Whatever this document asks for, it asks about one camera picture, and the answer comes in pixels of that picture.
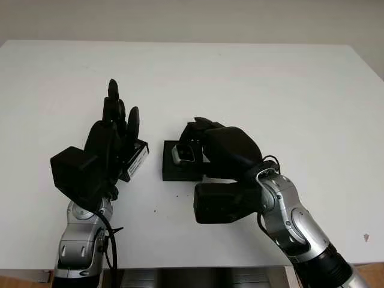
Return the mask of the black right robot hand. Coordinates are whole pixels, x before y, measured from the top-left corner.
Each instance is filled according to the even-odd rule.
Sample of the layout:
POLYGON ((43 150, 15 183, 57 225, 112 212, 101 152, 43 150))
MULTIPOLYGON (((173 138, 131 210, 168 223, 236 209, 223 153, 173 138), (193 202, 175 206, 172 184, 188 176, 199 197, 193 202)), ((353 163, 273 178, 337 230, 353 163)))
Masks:
POLYGON ((197 170, 209 178, 248 181, 249 170, 263 163, 263 156, 255 141, 238 127, 227 127, 203 117, 195 117, 182 132, 179 142, 197 143, 199 151, 208 159, 197 161, 197 170))

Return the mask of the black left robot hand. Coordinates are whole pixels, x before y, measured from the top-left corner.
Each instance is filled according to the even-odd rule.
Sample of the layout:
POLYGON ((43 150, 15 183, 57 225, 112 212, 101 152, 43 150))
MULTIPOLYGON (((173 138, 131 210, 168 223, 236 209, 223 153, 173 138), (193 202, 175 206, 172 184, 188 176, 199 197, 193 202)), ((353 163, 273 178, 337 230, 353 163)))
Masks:
POLYGON ((104 197, 114 201, 118 198, 116 183, 128 182, 128 169, 138 153, 139 108, 134 106, 129 113, 119 97, 115 79, 110 79, 107 97, 104 99, 102 119, 91 128, 85 151, 96 155, 103 171, 104 197))

